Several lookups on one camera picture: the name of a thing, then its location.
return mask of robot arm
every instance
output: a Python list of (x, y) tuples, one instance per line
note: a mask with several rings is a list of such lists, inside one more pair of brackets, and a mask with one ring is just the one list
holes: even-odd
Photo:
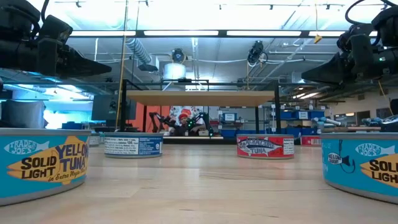
[(164, 130), (163, 124), (166, 124), (167, 126), (177, 129), (178, 127), (175, 125), (175, 122), (170, 120), (170, 117), (166, 117), (164, 118), (163, 116), (161, 116), (158, 113), (149, 113), (150, 116), (150, 120), (152, 121), (152, 124), (154, 125), (154, 128), (152, 129), (153, 133), (156, 133), (159, 128), (156, 126), (156, 122), (155, 122), (155, 116), (156, 118), (160, 121), (160, 130)]
[(188, 130), (190, 131), (192, 128), (195, 127), (195, 124), (202, 119), (203, 122), (205, 123), (206, 129), (209, 131), (209, 136), (213, 135), (213, 128), (210, 126), (210, 119), (209, 119), (209, 114), (201, 112), (198, 115), (196, 115), (194, 118), (190, 119), (188, 121)]

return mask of wooden shelf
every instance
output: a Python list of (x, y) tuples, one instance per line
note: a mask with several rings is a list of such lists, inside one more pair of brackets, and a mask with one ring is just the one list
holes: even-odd
[(259, 106), (274, 99), (273, 91), (127, 91), (147, 106)]

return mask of fish illustration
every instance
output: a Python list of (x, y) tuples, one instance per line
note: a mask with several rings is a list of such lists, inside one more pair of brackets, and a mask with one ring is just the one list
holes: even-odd
[(373, 143), (360, 144), (355, 148), (355, 151), (363, 156), (380, 156), (380, 155), (393, 155), (396, 153), (396, 146), (383, 148)]
[(339, 154), (335, 152), (331, 152), (328, 154), (328, 161), (330, 164), (333, 165), (338, 165), (338, 164), (346, 164), (347, 166), (351, 165), (349, 163), (349, 156), (341, 157)]
[(265, 154), (268, 156), (269, 152), (282, 147), (278, 144), (269, 141), (268, 138), (265, 139), (248, 138), (240, 141), (238, 144), (239, 148), (242, 151), (248, 153), (249, 156), (251, 154)]
[(10, 144), (4, 147), (4, 150), (6, 150), (11, 154), (23, 155), (23, 154), (28, 154), (48, 149), (49, 143), (50, 142), (47, 141), (43, 144), (39, 144), (32, 140), (21, 139), (11, 142)]

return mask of blue tuna can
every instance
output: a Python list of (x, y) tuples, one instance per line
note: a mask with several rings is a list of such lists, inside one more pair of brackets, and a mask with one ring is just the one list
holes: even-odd
[(24, 202), (84, 183), (90, 131), (0, 129), (0, 205)]
[(162, 145), (160, 133), (105, 133), (105, 156), (110, 158), (158, 157)]
[(328, 133), (320, 137), (326, 183), (398, 203), (398, 133)]

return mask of ceiling light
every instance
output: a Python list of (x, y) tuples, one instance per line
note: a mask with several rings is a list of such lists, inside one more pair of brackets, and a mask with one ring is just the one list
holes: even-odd
[(264, 31), (257, 31), (257, 30), (230, 30), (226, 32), (226, 35), (235, 35), (235, 36), (292, 36), (298, 37), (301, 35), (301, 31), (290, 31), (290, 30), (264, 30)]
[(317, 34), (322, 37), (339, 37), (344, 31), (310, 31), (309, 36), (315, 37)]
[(123, 31), (123, 30), (102, 30), (102, 31), (85, 31), (74, 30), (71, 37), (122, 37), (122, 36), (135, 36), (136, 31)]
[(297, 97), (297, 98), (300, 98), (300, 97), (302, 97), (303, 95), (305, 95), (305, 93), (298, 94), (296, 97)]
[(372, 31), (372, 32), (369, 34), (369, 36), (370, 36), (370, 37), (377, 37), (377, 31)]
[(217, 30), (147, 30), (144, 31), (145, 35), (186, 35), (186, 36), (198, 36), (198, 35), (218, 35)]
[(301, 97), (300, 99), (307, 99), (307, 98), (313, 97), (313, 96), (315, 96), (315, 95), (317, 95), (317, 94), (319, 94), (319, 92), (318, 92), (318, 93), (310, 93), (310, 94), (308, 94), (308, 95), (306, 95), (306, 96)]

